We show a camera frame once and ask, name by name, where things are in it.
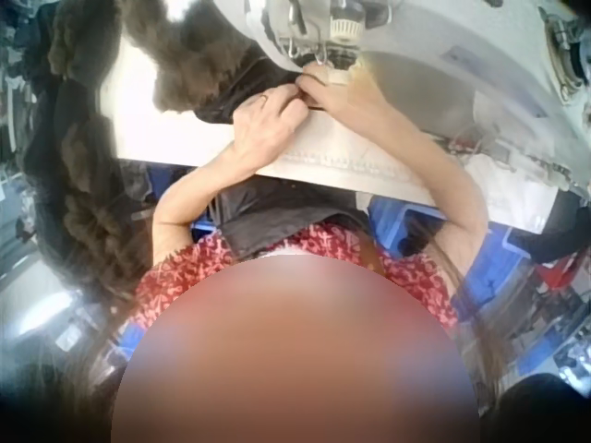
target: red floral shirt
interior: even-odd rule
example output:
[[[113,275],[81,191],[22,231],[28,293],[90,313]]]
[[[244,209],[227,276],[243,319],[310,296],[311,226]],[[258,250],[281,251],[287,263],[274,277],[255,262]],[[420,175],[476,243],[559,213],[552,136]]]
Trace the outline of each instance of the red floral shirt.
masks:
[[[269,252],[286,247],[297,247],[310,254],[362,266],[359,238],[337,225],[313,224],[270,247]],[[419,254],[393,260],[387,252],[380,251],[380,260],[386,278],[415,297],[444,327],[449,328],[457,322],[447,287],[431,258]],[[132,321],[144,329],[149,328],[185,291],[232,264],[230,249],[219,232],[172,254],[141,280],[136,292],[139,309]]]

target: forearm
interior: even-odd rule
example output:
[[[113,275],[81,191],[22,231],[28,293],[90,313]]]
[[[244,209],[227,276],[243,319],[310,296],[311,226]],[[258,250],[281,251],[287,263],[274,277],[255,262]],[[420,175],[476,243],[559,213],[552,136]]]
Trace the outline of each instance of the forearm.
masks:
[[[233,174],[216,159],[186,175],[166,191],[156,207],[154,223],[188,226],[220,191],[245,178]]]
[[[470,174],[402,114],[392,109],[388,119],[372,141],[417,175],[450,222],[486,234],[486,202]]]

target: shoulder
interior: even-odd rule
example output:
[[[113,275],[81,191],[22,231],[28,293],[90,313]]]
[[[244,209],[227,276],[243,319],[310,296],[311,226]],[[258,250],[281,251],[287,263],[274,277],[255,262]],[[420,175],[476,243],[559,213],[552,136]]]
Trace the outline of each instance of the shoulder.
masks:
[[[423,305],[445,328],[457,323],[440,267],[426,254],[395,260],[381,254],[386,278],[397,284]]]
[[[174,300],[200,281],[232,264],[232,255],[219,233],[176,251],[154,266],[136,290],[133,320],[147,329]]]

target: hand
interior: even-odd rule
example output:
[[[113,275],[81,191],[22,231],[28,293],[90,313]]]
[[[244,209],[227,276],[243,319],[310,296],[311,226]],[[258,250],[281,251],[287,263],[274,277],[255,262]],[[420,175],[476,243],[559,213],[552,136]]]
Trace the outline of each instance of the hand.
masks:
[[[234,112],[235,140],[221,155],[245,180],[275,162],[308,117],[296,85],[251,97]]]
[[[335,120],[372,141],[384,131],[416,129],[386,101],[364,67],[351,68],[352,80],[347,86],[329,83],[329,72],[326,66],[309,65],[296,84]]]

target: white sewing machine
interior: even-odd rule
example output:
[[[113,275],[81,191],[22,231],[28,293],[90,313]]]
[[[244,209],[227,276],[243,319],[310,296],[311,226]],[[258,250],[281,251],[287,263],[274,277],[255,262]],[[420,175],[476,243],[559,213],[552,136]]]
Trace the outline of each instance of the white sewing machine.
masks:
[[[558,0],[214,1],[283,68],[300,70],[308,55],[345,70],[362,54],[391,103],[464,159],[493,221],[540,232],[558,187],[588,196],[589,37]],[[158,113],[154,79],[124,37],[102,91],[120,157],[199,166],[232,140],[229,126]],[[431,201],[400,163],[325,113],[261,173]]]

